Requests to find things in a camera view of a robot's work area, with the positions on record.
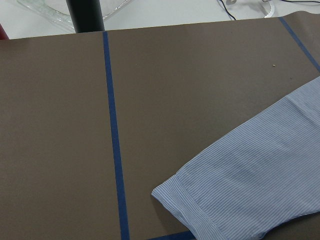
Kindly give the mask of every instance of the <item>black cable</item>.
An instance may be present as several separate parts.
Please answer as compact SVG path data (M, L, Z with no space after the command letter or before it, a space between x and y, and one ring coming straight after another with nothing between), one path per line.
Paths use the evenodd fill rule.
M320 4L320 1L291 1L291 0L281 0L282 2L288 3L317 3Z
M228 9L226 8L226 5L225 5L225 3L224 3L224 1L223 0L219 0L220 2L222 2L222 5L223 5L223 7L224 7L224 10L226 11L226 13L231 17L231 18L233 18L233 20L236 20L236 18L234 17L234 16L232 16L232 14L228 11Z

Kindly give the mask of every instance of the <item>blue tape line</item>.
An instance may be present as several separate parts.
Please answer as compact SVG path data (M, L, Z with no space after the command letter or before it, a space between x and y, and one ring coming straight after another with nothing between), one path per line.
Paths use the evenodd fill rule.
M292 30L292 28L289 26L289 24L286 22L286 20L281 16L279 17L280 22L283 24L285 29L289 32L291 37L295 40L295 42L298 44L298 46L301 48L301 50L304 52L304 54L307 56L307 58L310 60L310 62L315 66L315 68L320 73L320 65L317 63L317 61L314 59L314 57L311 55L311 53L308 51L308 49L305 47L305 45L301 42L301 40L298 38L296 33Z
M159 236L149 240L194 240L195 236L190 231L184 231L167 236Z
M115 94L114 94L114 86L113 86L112 72L111 72L109 41L108 41L108 33L106 31L103 33L103 47L104 47L106 86L107 86L108 101L109 101L115 184L116 184L116 193L117 193L117 199L118 199L121 240L130 240L126 194L125 194L125 183L124 183L124 175L123 175L122 163L121 163Z

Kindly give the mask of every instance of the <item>striped shirt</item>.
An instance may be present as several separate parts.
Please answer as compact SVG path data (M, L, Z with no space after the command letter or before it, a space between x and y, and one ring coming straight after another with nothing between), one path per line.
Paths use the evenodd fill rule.
M214 142L152 195L197 240L258 240L320 211L320 77Z

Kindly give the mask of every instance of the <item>blue and white striped fabric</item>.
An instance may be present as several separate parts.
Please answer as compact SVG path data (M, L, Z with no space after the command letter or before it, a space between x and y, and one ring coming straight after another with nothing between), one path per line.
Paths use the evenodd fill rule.
M152 195L197 240L258 240L320 211L320 77L207 147Z

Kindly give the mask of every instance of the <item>white surface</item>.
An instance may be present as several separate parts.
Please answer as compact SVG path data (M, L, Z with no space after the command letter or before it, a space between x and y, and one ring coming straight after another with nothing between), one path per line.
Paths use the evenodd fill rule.
M274 17L296 11L320 14L319 3L273 1ZM261 0L237 0L226 6L237 20L263 18L263 7L267 11L270 7L268 3L262 5ZM104 24L106 30L116 30L228 20L218 0L132 0ZM15 0L0 0L0 23L10 39L70 33Z

